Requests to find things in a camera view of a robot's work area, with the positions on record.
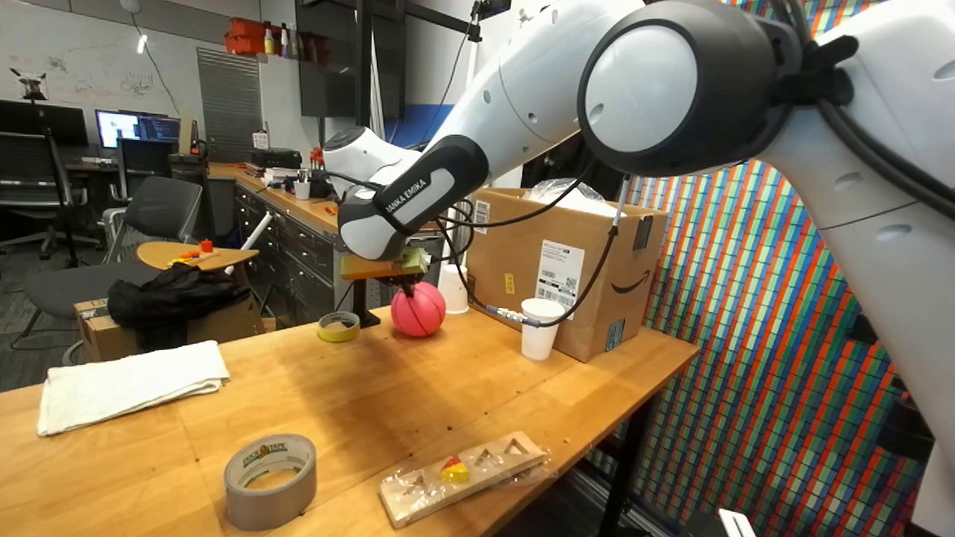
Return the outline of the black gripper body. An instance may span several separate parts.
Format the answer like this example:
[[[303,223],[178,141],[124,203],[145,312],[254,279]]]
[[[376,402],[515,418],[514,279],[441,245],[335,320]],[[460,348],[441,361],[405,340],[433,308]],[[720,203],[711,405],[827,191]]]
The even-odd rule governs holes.
[[[426,278],[424,275],[403,275],[393,282],[400,285],[403,296],[414,296],[414,285],[426,282]]]

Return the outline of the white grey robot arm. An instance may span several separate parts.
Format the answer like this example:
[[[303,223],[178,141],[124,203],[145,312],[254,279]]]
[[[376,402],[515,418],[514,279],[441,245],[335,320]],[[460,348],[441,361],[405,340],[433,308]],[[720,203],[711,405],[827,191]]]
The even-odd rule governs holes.
[[[955,537],[955,0],[879,0],[812,39],[726,0],[555,0],[411,160],[336,218],[364,258],[582,136],[629,176],[788,176],[934,434],[911,527]]]

